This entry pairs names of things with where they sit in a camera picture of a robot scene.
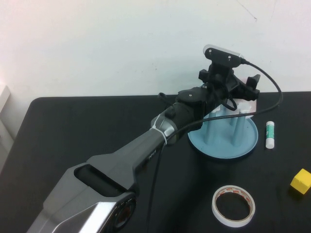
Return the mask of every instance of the white wall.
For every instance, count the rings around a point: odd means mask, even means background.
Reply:
[[[205,44],[242,53],[283,91],[311,90],[310,0],[0,0],[3,123],[41,96],[173,94],[198,85]],[[256,74],[239,67],[239,77]],[[262,77],[262,91],[274,91]]]

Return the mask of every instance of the white cable tie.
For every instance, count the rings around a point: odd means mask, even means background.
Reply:
[[[167,138],[166,138],[165,134],[156,127],[156,121],[158,120],[159,117],[160,117],[160,114],[155,119],[154,125],[151,127],[151,129],[155,129],[155,130],[159,131],[162,134],[163,138],[164,138],[165,145],[167,145]]]

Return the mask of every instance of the tape roll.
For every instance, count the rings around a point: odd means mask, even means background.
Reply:
[[[236,193],[238,195],[241,195],[247,201],[247,204],[250,208],[249,215],[246,218],[241,219],[241,220],[231,220],[231,219],[223,216],[217,208],[216,200],[220,195],[222,195],[224,193]],[[234,185],[226,185],[226,186],[223,186],[223,187],[217,189],[217,191],[214,193],[214,196],[212,199],[212,211],[213,211],[213,214],[215,215],[215,217],[222,224],[229,226],[229,227],[236,227],[237,228],[237,227],[245,226],[247,223],[249,223],[251,221],[251,219],[253,218],[254,213],[255,213],[255,203],[254,203],[252,196],[247,191],[245,191],[244,189],[237,187],[237,186],[234,186]]]

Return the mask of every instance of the black cable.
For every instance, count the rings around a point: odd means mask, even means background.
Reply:
[[[194,122],[192,122],[192,123],[190,123],[190,124],[180,128],[179,130],[175,131],[174,133],[172,133],[167,138],[167,141],[169,141],[172,137],[174,137],[178,133],[181,133],[184,130],[190,128],[191,126],[194,126],[194,125],[197,125],[197,124],[201,124],[203,122],[210,121],[210,120],[220,120],[220,119],[227,119],[227,118],[234,118],[234,117],[246,117],[246,116],[253,116],[253,115],[267,113],[267,112],[277,108],[283,102],[283,93],[281,91],[281,88],[277,85],[277,83],[274,81],[274,79],[269,74],[267,74],[264,70],[262,70],[258,66],[250,63],[249,61],[247,61],[245,59],[242,59],[242,64],[249,65],[249,66],[254,67],[255,69],[259,70],[261,73],[263,73],[273,83],[273,85],[276,87],[276,89],[278,91],[278,94],[279,94],[279,98],[278,98],[277,103],[272,105],[269,108],[266,108],[266,109],[263,109],[263,110],[260,110],[260,111],[254,112],[254,113],[243,113],[243,114],[234,114],[234,115],[227,115],[227,116],[216,116],[216,117],[205,118],[205,119],[194,121]],[[156,186],[157,174],[158,174],[159,167],[160,167],[162,152],[163,152],[165,146],[166,145],[163,144],[161,152],[160,152],[160,154],[158,156],[158,159],[157,159],[157,162],[156,162],[156,167],[155,167],[155,174],[154,174],[154,178],[153,178],[153,181],[152,181],[151,193],[150,193],[149,204],[148,204],[148,214],[147,214],[147,231],[146,231],[147,233],[149,231],[149,221],[150,221],[150,216],[151,216],[151,208],[152,208],[152,202],[153,202],[153,197],[154,197],[154,190],[155,190],[155,186]]]

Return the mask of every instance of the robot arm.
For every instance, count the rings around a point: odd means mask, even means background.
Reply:
[[[91,157],[69,168],[43,203],[43,210],[28,233],[108,233],[117,232],[130,219],[139,187],[136,175],[164,143],[174,144],[184,126],[203,119],[227,99],[256,100],[259,77],[241,82],[232,68],[241,56],[214,46],[205,48],[212,61],[208,71],[200,71],[201,87],[180,91],[176,102],[151,122],[151,129],[112,154]],[[201,125],[188,131],[199,129]]]

